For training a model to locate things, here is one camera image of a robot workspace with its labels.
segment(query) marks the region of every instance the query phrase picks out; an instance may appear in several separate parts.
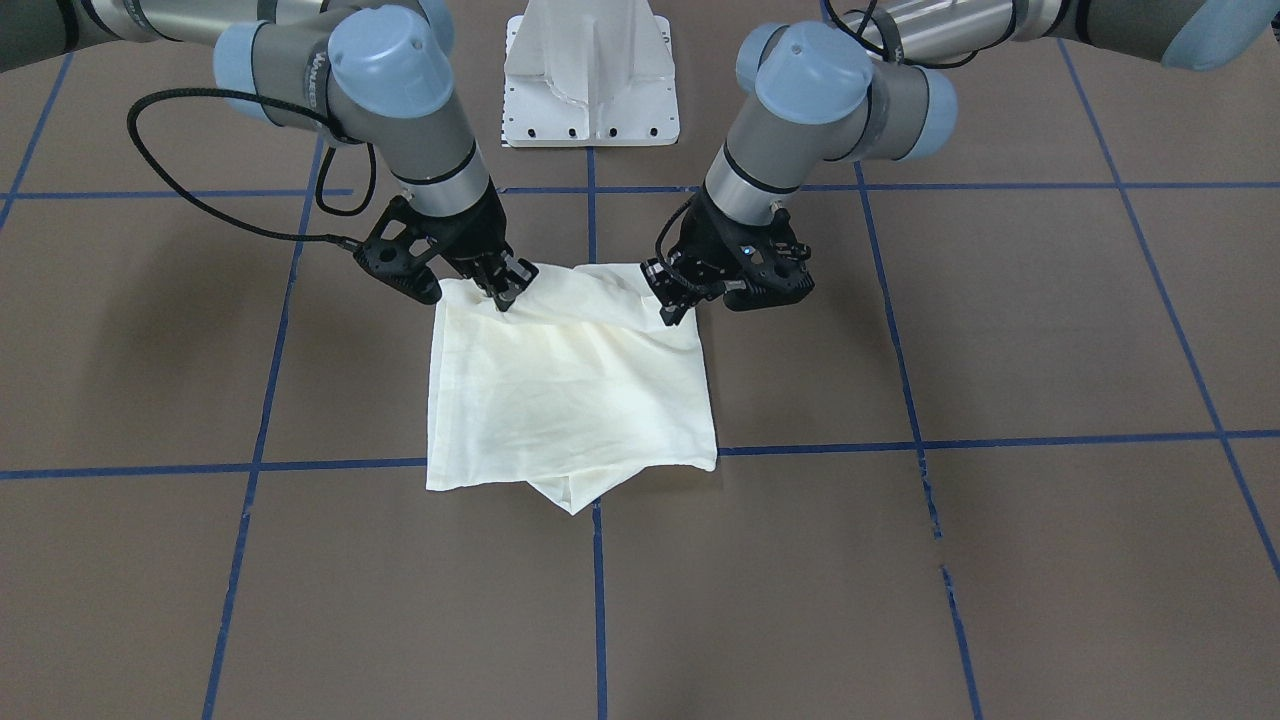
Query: black cable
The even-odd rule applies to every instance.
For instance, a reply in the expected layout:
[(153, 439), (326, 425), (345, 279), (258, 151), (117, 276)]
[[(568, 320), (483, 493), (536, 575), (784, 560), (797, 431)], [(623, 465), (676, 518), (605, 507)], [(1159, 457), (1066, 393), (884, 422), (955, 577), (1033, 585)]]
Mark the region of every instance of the black cable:
[(365, 147), (369, 150), (369, 183), (365, 186), (365, 199), (360, 201), (360, 205), (351, 210), (343, 210), (324, 201), (324, 186), (329, 179), (329, 167), (333, 165), (333, 156), (337, 152), (333, 146), (329, 146), (324, 152), (324, 160), (320, 160), (320, 172), (316, 174), (316, 208), (339, 218), (355, 218), (369, 209), (369, 204), (374, 200), (374, 188), (378, 186), (378, 154), (374, 152), (371, 142), (366, 142)]
[(223, 213), (221, 210), (206, 204), (205, 201), (192, 195), (191, 191), (183, 187), (182, 183), (174, 179), (173, 176), (170, 176), (169, 172), (160, 165), (160, 161), (156, 160), (155, 155), (152, 155), (150, 150), (147, 150), (146, 143), (142, 142), (142, 136), (138, 133), (138, 117), (142, 114), (143, 110), (146, 110), (151, 105), (155, 105), (156, 102), (161, 102), (165, 100), (174, 100), (178, 97), (224, 97), (229, 100), (244, 100), (248, 102), (257, 102), (260, 105), (266, 105), (268, 108), (276, 108), (279, 110), (297, 113), (305, 118), (320, 123), (321, 126), (326, 127), (330, 132), (333, 132), (335, 136), (340, 137), (342, 128), (339, 128), (337, 123), (321, 115), (320, 113), (311, 110), (310, 108), (303, 108), (302, 105), (294, 105), (293, 102), (285, 102), (283, 100), (276, 100), (274, 97), (265, 97), (255, 92), (241, 92), (238, 90), (221, 90), (212, 87), (178, 87), (173, 90), (161, 90), (160, 92), (152, 92), (151, 95), (147, 95), (140, 99), (137, 102), (134, 102), (133, 106), (129, 108), (129, 114), (125, 118), (125, 123), (128, 124), (129, 128), (129, 140), (133, 141), (133, 146), (138, 150), (138, 154), (142, 155), (142, 159), (146, 160), (147, 165), (150, 165), (151, 169), (155, 170), (157, 176), (160, 176), (160, 179), (163, 179), (165, 184), (168, 184), (174, 192), (177, 192), (179, 197), (182, 197), (187, 202), (191, 202), (196, 208), (200, 208), (205, 213), (209, 213), (210, 215), (218, 218), (219, 220), (229, 225), (234, 225), (242, 231), (251, 232), (253, 234), (260, 234), (262, 237), (270, 237), (273, 240), (284, 240), (289, 242), (329, 242), (333, 245), (338, 245), (344, 250), (352, 250), (352, 251), (360, 246), (360, 241), (338, 234), (298, 234), (298, 233), (284, 233), (261, 228), (252, 223), (241, 220), (239, 218), (228, 215), (227, 213)]
[(695, 295), (710, 295), (710, 288), (707, 286), (694, 284), (689, 278), (677, 273), (676, 269), (671, 266), (671, 263), (667, 261), (667, 254), (662, 250), (662, 243), (667, 240), (667, 233), (671, 232), (671, 225), (675, 225), (676, 220), (680, 219), (680, 217), (685, 214), (685, 210), (689, 210), (689, 206), (692, 204), (694, 196), (690, 195), (689, 199), (681, 202), (680, 208), (676, 208), (676, 211), (667, 218), (667, 222), (662, 225), (662, 232), (658, 233), (658, 240), (653, 243), (653, 250), (658, 255), (658, 264), (662, 265), (662, 269), (667, 270), (667, 274), (671, 275), (672, 279), (675, 279), (681, 287)]
[[(870, 0), (870, 3), (867, 4), (867, 9), (861, 10), (863, 19), (861, 22), (858, 23), (858, 29), (849, 27), (849, 23), (846, 23), (844, 18), (836, 14), (836, 9), (832, 6), (831, 0), (823, 0), (822, 4), (823, 8), (827, 10), (827, 14), (831, 17), (832, 22), (836, 23), (837, 29), (856, 40), (858, 44), (861, 45), (863, 49), (867, 50), (868, 53), (874, 53), (876, 55), (879, 55), (881, 59), (888, 63), (892, 61), (892, 58), (890, 56), (890, 49), (881, 47), (873, 44), (872, 41), (867, 40), (865, 37), (863, 37), (863, 33), (867, 32), (867, 26), (870, 24), (872, 13), (876, 12), (877, 3), (878, 0)], [(984, 47), (979, 47), (978, 50), (974, 50), (968, 55), (965, 55), (964, 58), (951, 63), (925, 63), (920, 60), (911, 60), (910, 58), (904, 58), (902, 64), (916, 68), (924, 68), (929, 70), (951, 70), (955, 68), (963, 68), (964, 65), (972, 63), (973, 59), (978, 56), (978, 53), (983, 50), (989, 50), (1000, 45), (1001, 42), (1005, 42), (1006, 40), (1012, 37), (1016, 31), (1018, 31), (1018, 10), (1015, 9), (1012, 0), (1010, 0), (1009, 27), (1005, 28), (1005, 32), (1004, 35), (1000, 36), (1000, 40), (996, 40), (995, 42)]]

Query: light blue joint cap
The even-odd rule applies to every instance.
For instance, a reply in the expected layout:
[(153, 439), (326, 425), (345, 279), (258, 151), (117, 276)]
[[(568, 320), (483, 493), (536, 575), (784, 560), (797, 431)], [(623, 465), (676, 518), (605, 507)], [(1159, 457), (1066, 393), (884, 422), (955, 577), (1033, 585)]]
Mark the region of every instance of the light blue joint cap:
[(960, 115), (960, 104), (956, 100), (956, 88), (947, 79), (947, 76), (931, 69), (924, 69), (924, 79), (929, 83), (929, 110), (924, 115), (924, 128), (920, 137), (915, 140), (911, 151), (902, 155), (897, 161), (928, 158), (951, 140), (951, 133), (956, 129), (956, 118)]
[(422, 8), (426, 22), (431, 23), (431, 32), (435, 33), (440, 50), (445, 55), (453, 53), (453, 13), (449, 13), (449, 6), (444, 0), (417, 0), (417, 4)]
[(755, 92), (755, 76), (760, 72), (760, 61), (764, 60), (764, 49), (769, 45), (773, 33), (787, 26), (782, 23), (765, 23), (751, 31), (737, 49), (737, 64), (733, 70), (737, 73), (737, 86), (742, 92), (751, 95)]
[(453, 95), (453, 69), (430, 23), (401, 5), (360, 10), (329, 36), (338, 87), (387, 118), (421, 118)]
[(1280, 13), (1280, 0), (1207, 0), (1178, 32), (1161, 64), (1212, 70), (1239, 58)]
[[(218, 42), (214, 45), (214, 82), (218, 87), (257, 92), (257, 83), (253, 82), (253, 38), (257, 37), (257, 28), (264, 24), (265, 20), (236, 23), (218, 36)], [(256, 120), (271, 122), (271, 118), (266, 117), (266, 110), (257, 102), (248, 100), (227, 102)]]
[(824, 126), (852, 114), (867, 99), (874, 67), (854, 38), (806, 20), (782, 32), (760, 65), (755, 95), (774, 115)]

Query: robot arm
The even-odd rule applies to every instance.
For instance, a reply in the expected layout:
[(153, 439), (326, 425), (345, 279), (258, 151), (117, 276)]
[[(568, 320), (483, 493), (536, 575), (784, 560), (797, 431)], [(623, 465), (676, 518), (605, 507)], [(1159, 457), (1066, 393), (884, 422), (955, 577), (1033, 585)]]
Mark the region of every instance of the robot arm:
[(956, 95), (938, 69), (1009, 38), (1039, 37), (1212, 69), (1243, 53), (1280, 12), (1280, 0), (873, 5), (870, 17), (762, 26), (742, 44), (737, 77), (746, 102), (703, 186), (681, 206), (680, 240), (666, 254), (659, 237), (657, 258), (641, 264), (668, 325), (721, 296), (731, 310), (803, 300), (814, 287), (810, 251), (791, 231), (787, 200), (819, 160), (910, 160), (941, 149), (955, 128)]
[[(538, 269), (507, 245), (506, 214), (454, 91), (448, 9), (442, 0), (376, 5), (0, 0), (0, 70), (115, 38), (214, 45), (221, 88), (310, 109), (328, 123), (233, 100), (238, 110), (319, 131), (333, 146), (369, 142), (383, 155), (406, 193), (392, 199), (364, 242), (348, 246), (361, 268), (434, 304), (440, 287), (428, 263), (440, 256), (507, 310)], [(393, 225), (402, 229), (388, 236)], [(429, 249), (415, 255), (420, 240)]]

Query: grid line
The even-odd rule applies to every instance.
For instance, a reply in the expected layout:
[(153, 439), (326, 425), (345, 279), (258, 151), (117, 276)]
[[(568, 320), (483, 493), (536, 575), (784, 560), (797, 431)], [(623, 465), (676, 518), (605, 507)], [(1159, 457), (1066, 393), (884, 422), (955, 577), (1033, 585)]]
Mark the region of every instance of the grid line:
[[(920, 484), (924, 488), (924, 502), (929, 510), (929, 521), (933, 524), (933, 541), (942, 541), (942, 523), (938, 519), (938, 506), (933, 497), (933, 483), (929, 480), (929, 462), (925, 443), (920, 432), (920, 420), (915, 410), (915, 396), (911, 392), (911, 378), (906, 370), (906, 354), (902, 351), (902, 337), (899, 334), (897, 318), (893, 314), (893, 296), (888, 287), (888, 275), (884, 272), (884, 259), (881, 255), (879, 233), (876, 229), (876, 215), (872, 211), (870, 192), (867, 190), (867, 177), (863, 174), (863, 164), (854, 163), (854, 173), (858, 178), (858, 196), (863, 208), (863, 218), (867, 222), (867, 237), (870, 243), (872, 258), (876, 261), (876, 279), (879, 282), (881, 293), (884, 296), (884, 320), (888, 324), (890, 338), (893, 343), (893, 355), (897, 360), (897, 370), (902, 382), (902, 401), (906, 404), (906, 418), (911, 425), (911, 445), (915, 450), (915, 460), (920, 469)], [(969, 708), (974, 720), (982, 717), (982, 698), (978, 693), (978, 680), (973, 671), (973, 659), (969, 655), (969, 639), (964, 632), (964, 620), (955, 598), (955, 585), (951, 582), (951, 573), (942, 565), (942, 580), (947, 593), (947, 605), (951, 610), (951, 625), (956, 638), (956, 651), (960, 653), (960, 665), (964, 670), (965, 689), (969, 694)]]
[[(1230, 439), (1280, 439), (1280, 429), (1228, 430)], [(1216, 442), (1216, 432), (1146, 433), (1114, 436), (1011, 437), (972, 439), (925, 439), (924, 450), (980, 450), (993, 447), (1061, 447), (1096, 445), (1153, 445), (1171, 442)], [(831, 445), (759, 445), (721, 447), (719, 457), (765, 457), (774, 455), (858, 455), (915, 450), (911, 441)], [(122, 465), (101, 468), (45, 468), (0, 470), (0, 482), (61, 480), (79, 478), (132, 478), (146, 475), (216, 475), (228, 473), (305, 473), (325, 470), (378, 470), (425, 468), (426, 457), (348, 457), (339, 460), (278, 460), (262, 462), (209, 462), (188, 465)]]
[[(595, 147), (586, 149), (586, 261), (595, 264), (598, 236), (595, 222)], [(591, 502), (591, 573), (595, 593), (595, 715), (609, 716), (609, 665), (604, 607), (604, 512), (600, 498)]]
[(1280, 580), (1280, 556), (1276, 555), (1276, 547), (1271, 541), (1271, 534), (1267, 532), (1266, 521), (1262, 519), (1262, 512), (1258, 510), (1258, 505), (1253, 498), (1249, 483), (1235, 457), (1235, 451), (1231, 448), (1231, 439), (1226, 433), (1226, 428), (1222, 425), (1222, 418), (1219, 415), (1217, 407), (1213, 405), (1213, 397), (1208, 391), (1208, 383), (1204, 380), (1204, 374), (1201, 372), (1199, 363), (1196, 360), (1196, 354), (1192, 351), (1192, 345), (1187, 338), (1187, 332), (1183, 329), (1183, 323), (1178, 318), (1178, 310), (1174, 307), (1174, 300), (1169, 293), (1169, 288), (1165, 286), (1165, 279), (1160, 273), (1156, 256), (1151, 251), (1151, 243), (1147, 242), (1147, 233), (1142, 229), (1142, 222), (1138, 219), (1138, 213), (1134, 210), (1133, 201), (1129, 199), (1129, 191), (1120, 178), (1120, 169), (1116, 165), (1110, 146), (1107, 146), (1107, 140), (1102, 133), (1102, 126), (1098, 123), (1097, 114), (1093, 111), (1093, 104), (1089, 102), (1089, 96), (1084, 90), (1084, 83), (1080, 82), (1080, 76), (1075, 69), (1075, 63), (1071, 61), (1071, 53), (1068, 50), (1066, 42), (1059, 40), (1057, 49), (1062, 54), (1062, 61), (1066, 63), (1066, 69), (1071, 76), (1071, 82), (1075, 85), (1075, 91), (1080, 97), (1080, 102), (1084, 105), (1084, 114), (1089, 118), (1089, 124), (1093, 127), (1093, 133), (1097, 136), (1098, 146), (1102, 149), (1102, 155), (1106, 158), (1107, 167), (1111, 169), (1112, 178), (1115, 178), (1120, 199), (1124, 201), (1125, 213), (1129, 215), (1129, 223), (1133, 225), (1133, 232), (1138, 238), (1138, 246), (1142, 249), (1142, 255), (1147, 261), (1147, 268), (1151, 270), (1151, 278), (1156, 283), (1156, 290), (1160, 292), (1160, 299), (1165, 305), (1165, 311), (1169, 314), (1169, 320), (1174, 325), (1178, 342), (1181, 345), (1183, 355), (1187, 357), (1187, 365), (1190, 368), (1192, 375), (1196, 378), (1196, 386), (1199, 388), (1201, 398), (1204, 401), (1204, 409), (1208, 411), (1210, 419), (1213, 423), (1213, 429), (1222, 445), (1222, 452), (1226, 454), (1226, 461), (1231, 466), (1231, 473), (1235, 475), (1235, 483), (1239, 487), (1244, 505), (1248, 507), (1249, 515), (1253, 519), (1253, 527), (1258, 533), (1258, 539), (1262, 542), (1267, 559), (1271, 561), (1271, 570), (1275, 573), (1276, 579)]
[(872, 213), (872, 199), (867, 192), (867, 178), (863, 174), (863, 164), (854, 163), (854, 173), (858, 177), (858, 196), (863, 206), (863, 219), (867, 222), (867, 237), (870, 242), (872, 258), (876, 261), (876, 279), (879, 282), (881, 295), (884, 296), (884, 320), (888, 325), (888, 336), (893, 343), (893, 355), (897, 361), (897, 373), (902, 383), (902, 401), (906, 404), (906, 420), (911, 425), (911, 443), (915, 450), (915, 461), (920, 469), (920, 483), (924, 486), (924, 501), (929, 507), (929, 521), (933, 524), (933, 539), (942, 539), (942, 523), (938, 520), (938, 506), (933, 501), (933, 483), (929, 480), (929, 461), (924, 452), (924, 437), (920, 433), (920, 418), (915, 410), (915, 395), (911, 392), (911, 378), (906, 372), (906, 355), (902, 352), (902, 337), (897, 331), (897, 316), (893, 314), (893, 295), (888, 288), (888, 275), (884, 273), (884, 259), (879, 250), (879, 233), (876, 231), (876, 215)]
[[(307, 197), (311, 191), (306, 188), (282, 190), (193, 190), (196, 197)], [(349, 196), (355, 191), (349, 188), (326, 190), (326, 196)], [(104, 190), (79, 192), (17, 192), (14, 200), (169, 200), (178, 197), (172, 190)]]
[[(316, 137), (315, 150), (311, 158), (311, 176), (307, 181), (307, 190), (314, 191), (316, 178), (320, 172), (320, 159), (324, 152), (324, 141)], [(306, 196), (302, 206), (302, 218), (298, 220), (298, 234), (307, 232), (311, 223), (311, 193)], [(262, 418), (257, 429), (257, 438), (253, 443), (253, 469), (250, 471), (244, 484), (244, 503), (241, 509), (239, 529), (236, 534), (236, 551), (232, 555), (232, 568), (227, 578), (227, 597), (223, 601), (223, 616), (218, 628), (218, 641), (214, 644), (214, 659), (209, 667), (209, 685), (205, 689), (205, 705), (201, 720), (212, 720), (214, 706), (218, 701), (218, 685), (221, 679), (223, 661), (227, 656), (227, 641), (230, 637), (232, 615), (236, 611), (236, 593), (239, 588), (241, 568), (244, 562), (244, 548), (248, 542), (250, 521), (252, 519), (253, 501), (257, 496), (257, 480), (261, 475), (260, 465), (266, 450), (266, 433), (271, 424), (271, 409), (275, 405), (275, 384), (280, 377), (280, 363), (284, 357), (284, 340), (289, 331), (289, 306), (293, 301), (293, 288), (298, 282), (298, 263), (302, 259), (303, 242), (293, 243), (293, 260), (289, 264), (289, 277), (284, 286), (284, 301), (280, 306), (280, 322), (275, 332), (275, 348), (271, 354), (271, 368), (268, 373), (266, 392), (262, 397)]]
[(31, 131), (31, 140), (27, 141), (27, 150), (22, 155), (22, 163), (18, 164), (18, 172), (13, 176), (9, 195), (5, 197), (4, 206), (0, 208), (0, 229), (4, 229), (5, 222), (9, 220), (9, 213), (18, 200), (17, 195), (22, 190), (22, 181), (27, 177), (27, 170), (31, 168), (31, 159), (36, 155), (36, 146), (40, 145), (40, 137), (45, 133), (45, 124), (49, 122), (49, 115), (54, 111), (54, 104), (58, 102), (58, 94), (63, 90), (63, 81), (67, 79), (67, 73), (70, 70), (74, 59), (76, 54), (68, 53), (63, 58), (63, 64), (58, 68), (58, 77), (54, 78), (54, 86), (49, 90), (45, 106), (40, 110), (40, 119), (36, 120), (36, 127)]
[[(696, 192), (696, 184), (603, 184), (603, 186), (530, 186), (503, 187), (499, 195), (657, 195)], [(1280, 181), (1260, 182), (904, 182), (877, 183), (814, 183), (800, 186), (800, 192), (938, 192), (961, 190), (1280, 190)]]

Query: white cloth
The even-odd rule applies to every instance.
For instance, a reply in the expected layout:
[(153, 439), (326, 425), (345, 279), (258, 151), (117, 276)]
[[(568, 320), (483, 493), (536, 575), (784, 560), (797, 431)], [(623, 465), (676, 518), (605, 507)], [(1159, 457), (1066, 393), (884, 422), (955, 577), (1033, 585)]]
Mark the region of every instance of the white cloth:
[(577, 512), (653, 465), (716, 468), (694, 314), (662, 324), (636, 265), (539, 265), (507, 311), (442, 281), (426, 487), (527, 482)]

